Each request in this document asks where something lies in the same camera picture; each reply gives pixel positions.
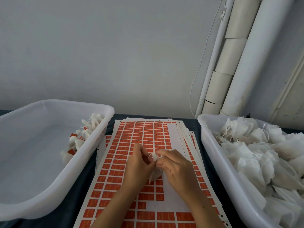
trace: dark table surface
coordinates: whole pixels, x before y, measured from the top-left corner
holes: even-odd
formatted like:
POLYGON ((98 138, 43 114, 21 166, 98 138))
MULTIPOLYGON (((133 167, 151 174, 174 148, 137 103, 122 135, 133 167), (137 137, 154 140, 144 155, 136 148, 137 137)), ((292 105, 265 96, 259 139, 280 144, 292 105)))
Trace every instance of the dark table surface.
MULTIPOLYGON (((0 115, 8 113, 9 111, 0 110, 0 115)), ((162 118, 162 117, 152 117, 152 116, 141 116, 141 115, 126 115, 126 114, 115 114, 110 120, 107 128, 106 135, 112 134, 113 127, 116 119, 125 119, 126 117, 131 118, 162 118)), ((204 166, 216 195, 222 203, 223 209, 230 221, 232 227, 246 227, 241 219, 239 218, 232 202, 230 201, 222 182, 220 181, 204 146, 201 142, 201 126, 195 119, 179 119, 173 118, 174 120, 182 120, 185 126, 190 130, 194 131, 196 140, 199 145, 200 152, 202 154, 204 166)), ((296 130, 286 129, 285 132, 293 133, 300 132, 296 130)), ((93 180, 95 174, 95 161, 96 161, 96 151, 93 153, 85 168, 75 181, 74 185, 62 201, 62 203, 50 214, 38 218, 38 219, 15 219, 7 222, 0 222, 0 228, 70 228, 74 226, 74 222, 77 218, 78 212, 82 206, 85 199, 87 191, 93 180)))

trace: sheet of red labels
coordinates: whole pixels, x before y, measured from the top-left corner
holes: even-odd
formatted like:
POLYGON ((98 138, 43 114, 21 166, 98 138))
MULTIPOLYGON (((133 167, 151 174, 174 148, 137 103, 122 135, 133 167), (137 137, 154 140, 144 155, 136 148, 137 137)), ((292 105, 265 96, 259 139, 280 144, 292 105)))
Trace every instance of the sheet of red labels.
MULTIPOLYGON (((116 120, 112 136, 106 136, 98 147, 95 177, 74 228, 89 228, 120 188, 134 143, 142 144, 148 152, 176 149, 192 161, 202 192, 225 226, 231 227, 208 180, 194 132, 189 131, 183 121, 127 118, 116 120)), ((146 182, 127 211, 122 227, 193 228, 196 225, 189 208, 163 173, 150 184, 146 182)))

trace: gray wall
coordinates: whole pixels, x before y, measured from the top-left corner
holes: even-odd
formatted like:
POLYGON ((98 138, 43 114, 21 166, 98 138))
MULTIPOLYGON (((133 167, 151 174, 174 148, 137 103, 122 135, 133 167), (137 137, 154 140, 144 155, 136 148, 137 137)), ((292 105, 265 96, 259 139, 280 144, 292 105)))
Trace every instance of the gray wall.
POLYGON ((243 115, 268 121, 274 102, 304 51, 304 0, 296 0, 261 72, 243 115))
MULTIPOLYGON (((0 0, 0 109, 55 98, 191 118, 190 87, 219 2, 0 0)), ((193 86, 194 112, 219 16, 193 86)))

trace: white cable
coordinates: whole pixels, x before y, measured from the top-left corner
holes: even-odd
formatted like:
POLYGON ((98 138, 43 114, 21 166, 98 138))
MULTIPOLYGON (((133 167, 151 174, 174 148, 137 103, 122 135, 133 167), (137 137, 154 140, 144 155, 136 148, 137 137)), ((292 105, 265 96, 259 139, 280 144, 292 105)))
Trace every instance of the white cable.
MULTIPOLYGON (((219 12, 219 8, 221 7, 221 3, 222 3, 222 0, 219 2, 219 7, 218 7, 218 9, 217 9, 217 11, 216 11, 216 14, 215 14, 215 17, 214 17, 214 19, 213 19, 213 23, 212 23, 211 29, 210 29, 209 34, 208 34, 208 36, 207 36, 206 45, 205 45, 205 49, 204 49, 204 52, 203 52, 203 55, 202 55, 202 59, 201 59, 201 63, 200 63, 199 69, 201 68, 202 61, 203 61, 203 56, 204 56, 205 51, 206 51, 206 48, 207 48, 207 42, 208 42, 208 38, 209 38, 209 36, 210 36, 210 33, 211 33, 211 30, 212 30, 212 27, 213 27, 213 25, 214 25, 214 22, 215 22, 216 16, 217 16, 217 14, 218 14, 218 12, 219 12)), ((192 115, 193 115, 193 117, 194 117, 194 118, 195 118, 195 115, 194 115, 194 113, 192 112, 192 108, 191 108, 191 93, 192 93, 192 87, 193 87, 193 83, 194 83, 194 81, 195 81, 195 79, 196 79, 197 74, 199 73, 199 69, 197 70, 196 75, 195 75, 195 77, 194 77, 194 80, 193 80, 193 82, 192 82, 192 85, 191 85, 191 91, 190 91, 190 96, 189 96, 190 110, 191 110, 191 113, 192 113, 192 115)))

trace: white plastic tub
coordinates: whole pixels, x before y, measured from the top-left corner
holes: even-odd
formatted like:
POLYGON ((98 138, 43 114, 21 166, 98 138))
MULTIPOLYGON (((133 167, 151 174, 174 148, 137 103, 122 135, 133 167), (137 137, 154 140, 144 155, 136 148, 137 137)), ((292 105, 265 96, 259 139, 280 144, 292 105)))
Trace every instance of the white plastic tub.
POLYGON ((64 199, 105 135, 114 109, 108 105, 43 100, 0 117, 0 221, 34 219, 64 199), (64 165, 71 133, 99 113, 103 121, 64 165))
MULTIPOLYGON (((221 179, 235 209, 241 220, 248 228, 282 228, 272 222, 272 220, 258 207, 236 170, 226 157, 222 147, 217 143, 212 132, 219 132, 225 125, 227 118, 235 120, 237 117, 226 115, 198 116, 198 121, 202 127, 202 143, 210 157, 214 168, 221 179)), ((256 120, 262 128, 266 122, 256 120)))

